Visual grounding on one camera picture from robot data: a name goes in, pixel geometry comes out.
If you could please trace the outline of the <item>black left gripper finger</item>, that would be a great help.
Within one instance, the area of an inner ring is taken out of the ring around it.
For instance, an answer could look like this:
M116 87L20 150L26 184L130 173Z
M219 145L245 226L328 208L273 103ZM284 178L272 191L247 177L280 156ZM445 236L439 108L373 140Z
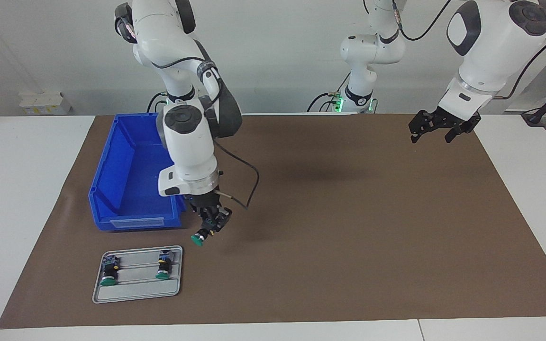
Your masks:
M457 136L461 134L471 133L477 124L481 121L480 116L472 116L469 120L462 123L456 123L446 134L446 143L451 143Z
M411 132L411 142L416 144L424 134L437 130L435 112L419 111L408 123L408 128Z

